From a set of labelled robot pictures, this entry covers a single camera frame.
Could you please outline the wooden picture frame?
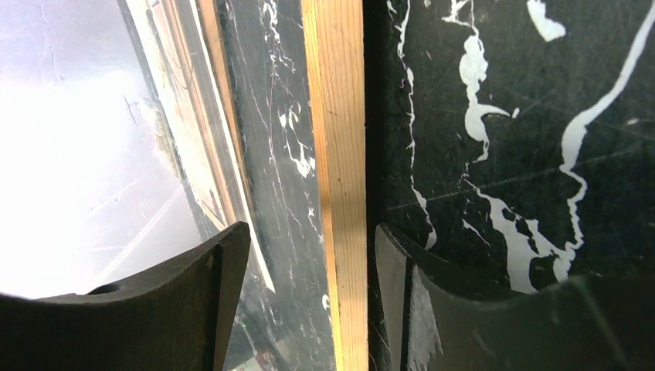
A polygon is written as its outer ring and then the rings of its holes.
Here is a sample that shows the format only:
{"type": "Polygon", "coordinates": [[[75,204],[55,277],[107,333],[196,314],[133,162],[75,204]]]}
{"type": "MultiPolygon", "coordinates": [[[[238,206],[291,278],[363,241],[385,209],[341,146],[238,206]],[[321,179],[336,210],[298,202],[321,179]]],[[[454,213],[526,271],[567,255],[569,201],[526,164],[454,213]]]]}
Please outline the wooden picture frame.
{"type": "Polygon", "coordinates": [[[303,1],[301,15],[336,368],[367,370],[362,3],[303,1]]]}

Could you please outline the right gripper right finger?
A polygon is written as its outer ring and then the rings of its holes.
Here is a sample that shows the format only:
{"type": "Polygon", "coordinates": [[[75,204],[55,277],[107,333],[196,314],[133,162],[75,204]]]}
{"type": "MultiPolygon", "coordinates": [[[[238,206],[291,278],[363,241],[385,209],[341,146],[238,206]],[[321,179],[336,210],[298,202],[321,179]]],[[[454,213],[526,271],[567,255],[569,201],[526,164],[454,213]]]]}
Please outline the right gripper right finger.
{"type": "Polygon", "coordinates": [[[483,281],[396,228],[375,231],[394,370],[652,370],[654,282],[575,276],[535,294],[483,281]]]}

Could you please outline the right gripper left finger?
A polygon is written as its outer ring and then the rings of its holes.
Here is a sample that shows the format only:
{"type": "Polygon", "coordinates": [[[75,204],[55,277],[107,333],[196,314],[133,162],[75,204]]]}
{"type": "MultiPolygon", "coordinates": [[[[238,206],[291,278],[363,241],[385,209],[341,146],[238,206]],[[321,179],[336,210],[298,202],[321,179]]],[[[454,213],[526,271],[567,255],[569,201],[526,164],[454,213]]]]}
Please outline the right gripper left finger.
{"type": "Polygon", "coordinates": [[[249,226],[88,294],[1,297],[3,370],[220,370],[243,286],[249,226]]]}

